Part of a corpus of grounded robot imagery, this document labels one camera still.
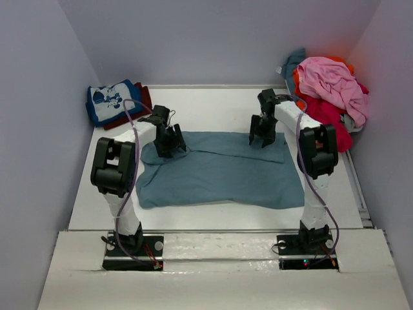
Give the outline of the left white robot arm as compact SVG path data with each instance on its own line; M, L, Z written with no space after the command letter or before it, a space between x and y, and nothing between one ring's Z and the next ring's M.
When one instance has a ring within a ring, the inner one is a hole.
M186 151L180 126L170 125L170 109L156 105L141 120L155 128L154 146L160 158L171 158L175 150ZM90 181L97 187L114 217L114 241L105 242L133 257L144 244L141 222L135 214L130 197L135 187L139 163L139 136L135 125L126 141L101 138L96 145Z

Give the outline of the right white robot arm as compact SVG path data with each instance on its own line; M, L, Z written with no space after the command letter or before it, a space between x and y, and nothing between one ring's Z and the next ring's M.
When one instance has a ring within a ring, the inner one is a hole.
M327 220L328 183L338 163L336 130L311 118L296 104L297 97L262 90L258 96L261 113L251 117L249 141L262 140L262 146L276 140L276 124L282 122L296 135L297 164L305 178L305 205L297 234L277 238L280 255L315 255L329 243L336 244Z

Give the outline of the grey-blue t shirt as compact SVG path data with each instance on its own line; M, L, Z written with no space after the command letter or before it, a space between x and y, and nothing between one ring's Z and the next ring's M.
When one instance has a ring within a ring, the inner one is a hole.
M184 132L187 150L161 158L143 147L143 173L136 182L139 204L154 207L235 202L270 209L304 205L304 190L282 132L273 144L248 144L238 132Z

